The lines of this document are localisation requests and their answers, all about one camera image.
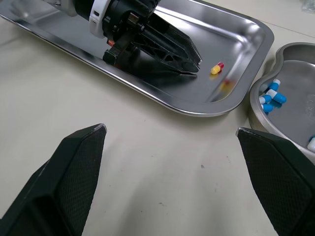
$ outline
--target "pill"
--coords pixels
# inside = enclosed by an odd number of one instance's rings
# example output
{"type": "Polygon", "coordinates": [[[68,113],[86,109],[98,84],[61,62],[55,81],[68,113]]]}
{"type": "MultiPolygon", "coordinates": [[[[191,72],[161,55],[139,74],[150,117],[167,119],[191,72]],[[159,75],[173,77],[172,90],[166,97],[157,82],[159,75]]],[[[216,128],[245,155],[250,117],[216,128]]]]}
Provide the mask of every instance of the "pill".
{"type": "Polygon", "coordinates": [[[269,86],[269,89],[272,89],[272,90],[274,90],[274,91],[277,91],[278,88],[279,88],[279,86],[280,86],[280,84],[281,84],[280,80],[275,79],[275,80],[271,83],[271,85],[269,86]]]}
{"type": "Polygon", "coordinates": [[[224,64],[222,62],[218,63],[215,67],[211,69],[211,74],[216,75],[224,68],[224,64]]]}
{"type": "Polygon", "coordinates": [[[315,137],[312,138],[310,143],[308,144],[307,148],[313,152],[315,152],[315,137]]]}
{"type": "Polygon", "coordinates": [[[272,100],[272,98],[270,95],[264,95],[262,97],[259,97],[260,104],[265,104],[265,103],[271,102],[271,100],[272,100]]]}
{"type": "Polygon", "coordinates": [[[271,112],[273,107],[270,104],[262,104],[261,105],[264,112],[271,112]]]}
{"type": "Polygon", "coordinates": [[[266,92],[266,95],[270,95],[273,100],[279,103],[285,103],[286,102],[286,97],[283,96],[281,93],[278,93],[272,89],[268,90],[266,92]]]}

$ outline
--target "stainless steel tray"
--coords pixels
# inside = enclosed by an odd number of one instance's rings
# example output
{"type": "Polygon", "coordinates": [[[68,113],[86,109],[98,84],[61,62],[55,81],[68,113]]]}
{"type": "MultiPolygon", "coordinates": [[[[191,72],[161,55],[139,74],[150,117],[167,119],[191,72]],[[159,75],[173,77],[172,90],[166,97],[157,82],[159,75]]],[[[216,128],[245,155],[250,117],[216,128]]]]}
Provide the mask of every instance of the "stainless steel tray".
{"type": "Polygon", "coordinates": [[[291,140],[315,164],[315,153],[307,149],[315,135],[315,44],[285,45],[276,59],[272,71],[251,89],[250,124],[253,129],[291,140]],[[281,81],[278,92],[287,97],[287,102],[266,115],[258,96],[275,78],[281,81]]]}
{"type": "Polygon", "coordinates": [[[89,33],[83,18],[68,17],[41,0],[3,0],[0,15],[105,74],[177,112],[225,114],[243,100],[274,40],[258,20],[192,0],[162,0],[156,13],[189,35],[203,63],[196,75],[170,72],[144,53],[121,70],[101,58],[108,45],[89,33]],[[218,62],[225,68],[209,77],[218,62]]]}

